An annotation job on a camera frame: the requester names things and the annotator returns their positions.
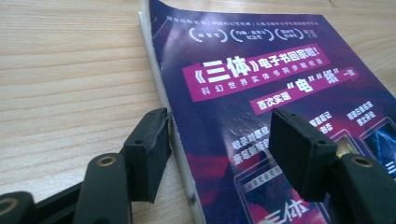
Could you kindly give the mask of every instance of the wood grain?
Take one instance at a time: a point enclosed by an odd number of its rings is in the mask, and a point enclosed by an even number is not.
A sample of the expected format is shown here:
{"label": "wood grain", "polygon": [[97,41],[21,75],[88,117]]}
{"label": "wood grain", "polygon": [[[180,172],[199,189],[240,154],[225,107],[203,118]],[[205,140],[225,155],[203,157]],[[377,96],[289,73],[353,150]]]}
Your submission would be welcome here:
{"label": "wood grain", "polygon": [[[176,1],[173,7],[323,14],[395,95],[393,0]],[[136,0],[0,1],[0,194],[41,201],[83,179],[95,156],[120,150],[160,107]],[[177,163],[155,204],[133,203],[135,223],[191,223]]]}

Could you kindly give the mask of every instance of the magazine cover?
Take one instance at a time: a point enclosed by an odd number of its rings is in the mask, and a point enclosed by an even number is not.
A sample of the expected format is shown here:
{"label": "magazine cover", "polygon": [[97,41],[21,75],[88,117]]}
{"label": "magazine cover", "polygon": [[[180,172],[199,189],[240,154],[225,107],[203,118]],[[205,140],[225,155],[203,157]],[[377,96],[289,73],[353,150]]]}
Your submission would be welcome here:
{"label": "magazine cover", "polygon": [[188,11],[150,0],[149,22],[178,162],[205,222],[330,221],[327,204],[300,199],[268,151],[275,107],[396,178],[394,97],[322,16]]}

